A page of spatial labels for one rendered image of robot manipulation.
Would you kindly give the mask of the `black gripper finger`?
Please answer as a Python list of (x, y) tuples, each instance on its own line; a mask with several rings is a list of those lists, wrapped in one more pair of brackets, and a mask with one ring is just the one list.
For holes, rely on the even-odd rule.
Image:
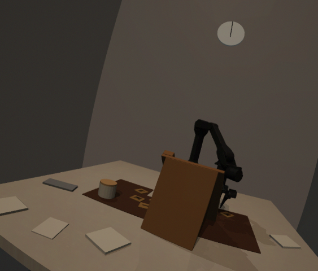
[(220, 208), (222, 207), (222, 205), (226, 202), (227, 199), (230, 199), (231, 197), (227, 197), (227, 196), (224, 196), (222, 202), (221, 202), (221, 205), (220, 205)]

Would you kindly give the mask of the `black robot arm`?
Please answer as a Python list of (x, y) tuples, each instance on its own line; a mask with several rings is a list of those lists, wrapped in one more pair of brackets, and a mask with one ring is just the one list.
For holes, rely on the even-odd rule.
[(218, 125), (212, 122), (198, 119), (194, 124), (194, 142), (188, 161), (198, 163), (202, 143), (205, 135), (210, 131), (216, 145), (216, 154), (219, 161), (215, 162), (217, 169), (225, 171), (224, 177), (240, 182), (243, 177), (242, 168), (236, 166), (233, 151), (225, 144)]

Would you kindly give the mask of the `brown wooden board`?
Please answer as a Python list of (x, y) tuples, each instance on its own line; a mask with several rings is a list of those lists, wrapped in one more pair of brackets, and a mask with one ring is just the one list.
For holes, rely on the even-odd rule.
[(225, 171), (165, 150), (141, 229), (192, 251), (204, 218), (216, 222)]

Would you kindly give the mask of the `grey cylindrical canister with brown lid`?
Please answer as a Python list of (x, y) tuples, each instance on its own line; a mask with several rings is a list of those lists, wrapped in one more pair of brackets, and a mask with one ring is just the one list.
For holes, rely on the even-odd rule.
[(117, 182), (113, 180), (101, 179), (99, 183), (98, 196), (105, 199), (115, 197)]

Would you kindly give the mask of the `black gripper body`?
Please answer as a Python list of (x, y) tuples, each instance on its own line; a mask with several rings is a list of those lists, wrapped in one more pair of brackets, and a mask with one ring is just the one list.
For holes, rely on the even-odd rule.
[[(227, 179), (227, 178), (224, 177), (224, 180), (223, 180), (224, 185), (225, 185), (226, 179)], [(237, 192), (236, 192), (236, 190), (229, 189), (229, 191), (227, 191), (227, 192), (225, 193), (225, 196), (231, 197), (231, 198), (236, 198), (236, 197), (237, 197)]]

